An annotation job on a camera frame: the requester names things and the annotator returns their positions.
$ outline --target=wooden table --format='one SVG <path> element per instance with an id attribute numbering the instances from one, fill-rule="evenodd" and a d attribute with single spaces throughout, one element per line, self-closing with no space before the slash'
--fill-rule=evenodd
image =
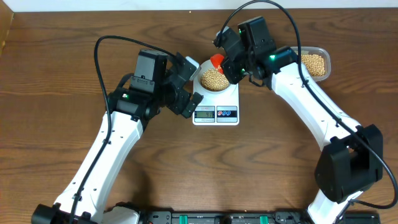
<path id="1" fill-rule="evenodd" d="M 398 9 L 290 10 L 304 46 L 326 49 L 332 74 L 319 83 L 363 126 L 384 135 L 384 158 L 398 175 Z M 29 223 L 75 175 L 101 124 L 104 103 L 93 62 L 96 40 L 123 35 L 198 62 L 231 11 L 17 13 L 0 58 L 0 223 Z M 264 16 L 277 45 L 295 46 L 276 10 L 247 10 L 230 23 Z M 108 91 L 133 72 L 142 47 L 105 40 L 99 62 Z M 241 123 L 198 127 L 163 109 L 128 155 L 108 206 L 132 201 L 175 210 L 305 208 L 318 187 L 320 150 L 280 97 L 239 84 Z M 387 175 L 361 199 L 392 200 Z M 356 205 L 358 210 L 372 209 Z M 396 223 L 397 208 L 378 211 Z"/>

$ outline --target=digital kitchen scale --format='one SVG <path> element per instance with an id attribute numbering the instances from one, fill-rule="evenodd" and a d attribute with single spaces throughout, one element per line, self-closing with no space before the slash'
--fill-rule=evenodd
<path id="1" fill-rule="evenodd" d="M 225 90 L 210 91 L 201 83 L 203 74 L 214 68 L 212 62 L 207 60 L 193 78 L 193 92 L 203 95 L 201 103 L 192 115 L 194 125 L 238 125 L 239 124 L 239 88 L 238 84 L 229 84 Z"/>

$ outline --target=clear plastic tray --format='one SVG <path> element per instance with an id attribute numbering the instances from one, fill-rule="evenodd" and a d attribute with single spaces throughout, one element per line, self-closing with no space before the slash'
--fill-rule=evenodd
<path id="1" fill-rule="evenodd" d="M 292 47 L 292 50 L 294 50 L 297 54 L 297 47 Z M 324 50 L 320 47 L 301 47 L 301 54 L 302 55 L 316 54 L 316 55 L 321 56 L 325 61 L 325 75 L 323 75 L 321 77 L 313 77 L 312 76 L 314 81 L 319 82 L 319 81 L 325 80 L 329 77 L 330 72 L 331 72 L 331 63 L 330 63 L 329 53 L 326 50 Z"/>

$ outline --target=black cable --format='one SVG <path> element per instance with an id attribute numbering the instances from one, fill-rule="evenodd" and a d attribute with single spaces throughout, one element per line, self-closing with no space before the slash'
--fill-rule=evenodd
<path id="1" fill-rule="evenodd" d="M 155 47 L 155 46 L 152 46 L 152 45 L 149 45 L 149 44 L 145 44 L 145 43 L 143 43 L 141 41 L 138 41 L 138 40 L 130 39 L 130 38 L 127 38 L 127 37 L 116 36 L 116 35 L 105 35 L 103 37 L 100 37 L 97 40 L 97 43 L 95 43 L 95 47 L 94 47 L 94 63 L 95 63 L 95 69 L 96 69 L 97 75 L 98 75 L 99 84 L 101 85 L 102 94 L 103 94 L 104 101 L 105 101 L 106 114 L 107 114 L 107 117 L 108 117 L 108 132 L 106 133 L 106 137 L 105 137 L 104 143 L 102 144 L 102 146 L 99 149 L 97 155 L 95 156 L 93 162 L 91 163 L 90 167 L 88 168 L 84 178 L 81 180 L 81 184 L 80 184 L 80 186 L 79 186 L 79 188 L 77 190 L 77 193 L 75 194 L 75 199 L 73 200 L 72 209 L 70 211 L 69 224 L 73 224 L 73 221 L 75 219 L 76 207 L 77 207 L 77 203 L 79 201 L 79 198 L 81 196 L 81 192 L 83 191 L 83 188 L 84 188 L 84 186 L 86 184 L 86 181 L 87 181 L 88 177 L 91 174 L 91 171 L 94 169 L 95 164 L 97 163 L 97 161 L 100 158 L 102 152 L 104 151 L 107 143 L 109 142 L 109 139 L 110 139 L 111 133 L 112 133 L 112 119 L 111 119 L 111 113 L 110 113 L 109 105 L 108 105 L 108 97 L 107 97 L 107 94 L 106 94 L 104 80 L 102 79 L 100 65 L 98 63 L 98 46 L 100 45 L 101 41 L 104 40 L 104 39 L 126 40 L 126 41 L 129 41 L 129 42 L 133 42 L 133 43 L 136 43 L 136 44 L 139 44 L 139 45 L 142 45 L 142 46 L 145 46 L 145 47 L 149 47 L 149 48 L 152 48 L 154 50 L 158 50 L 158 51 L 163 52 L 163 53 L 166 53 L 166 54 L 170 55 L 172 58 L 176 57 L 174 54 L 171 54 L 170 52 L 168 52 L 166 50 L 163 50 L 163 49 L 160 49 L 158 47 Z M 127 77 L 131 77 L 131 75 L 132 75 L 132 73 L 129 73 L 129 74 L 123 76 L 123 78 L 122 78 L 121 82 L 119 83 L 119 85 L 122 82 L 126 82 L 128 80 Z"/>
<path id="2" fill-rule="evenodd" d="M 124 75 L 123 77 L 122 77 L 122 79 L 120 80 L 120 82 L 119 82 L 119 84 L 118 84 L 118 87 L 123 87 L 124 86 L 124 84 L 126 84 L 126 82 L 132 77 L 134 75 L 134 73 L 128 73 L 128 74 L 126 74 L 126 75 Z"/>
<path id="3" fill-rule="evenodd" d="M 253 3 L 257 3 L 257 2 L 266 2 L 269 4 L 272 4 L 276 7 L 278 7 L 280 10 L 282 10 L 282 12 L 284 12 L 284 14 L 289 18 L 290 22 L 293 25 L 294 28 L 294 32 L 296 34 L 296 38 L 297 38 L 297 49 L 298 49 L 298 72 L 300 74 L 300 78 L 303 81 L 303 85 L 307 88 L 308 92 L 310 92 L 310 94 L 314 97 L 314 99 L 319 103 L 319 105 L 322 106 L 322 108 L 337 122 L 337 124 L 339 124 L 341 127 L 343 127 L 347 132 L 349 132 L 350 134 L 352 134 L 354 136 L 354 138 L 361 143 L 383 166 L 383 168 L 386 170 L 388 176 L 391 179 L 392 182 L 392 186 L 394 187 L 394 199 L 392 200 L 392 202 L 388 205 L 375 205 L 372 203 L 368 203 L 368 202 L 363 202 L 361 200 L 356 200 L 356 199 L 351 199 L 349 202 L 351 203 L 359 203 L 361 205 L 365 205 L 371 208 L 377 208 L 377 209 L 388 209 L 388 208 L 392 208 L 397 202 L 398 202 L 398 184 L 397 184 L 397 180 L 394 177 L 394 174 L 392 173 L 392 171 L 390 170 L 390 167 L 386 164 L 386 162 L 384 162 L 384 160 L 382 158 L 380 158 L 380 156 L 375 153 L 373 151 L 373 149 L 366 144 L 366 142 L 364 142 L 353 130 L 351 130 L 351 128 L 349 128 L 347 125 L 345 125 L 344 122 L 342 122 L 341 118 L 337 117 L 323 102 L 321 99 L 319 99 L 319 97 L 313 92 L 313 90 L 310 88 L 310 85 L 308 84 L 308 81 L 304 78 L 303 75 L 303 71 L 302 71 L 302 61 L 301 61 L 301 41 L 300 41 L 300 34 L 299 34 L 299 30 L 297 29 L 297 25 L 293 20 L 293 17 L 287 12 L 287 10 L 285 8 L 283 8 L 281 5 L 277 4 L 276 2 L 273 1 L 269 1 L 269 0 L 254 0 L 254 1 L 249 1 L 245 4 L 243 4 L 242 6 L 240 6 L 239 8 L 237 8 L 237 10 L 235 10 L 234 12 L 232 12 L 232 14 L 227 18 L 227 20 L 225 21 L 223 27 L 220 30 L 220 33 L 217 36 L 217 47 L 220 46 L 220 42 L 222 40 L 221 35 L 224 31 L 224 28 L 226 27 L 227 23 L 229 22 L 229 20 L 231 20 L 231 18 L 237 13 L 239 12 L 242 8 L 253 4 Z"/>

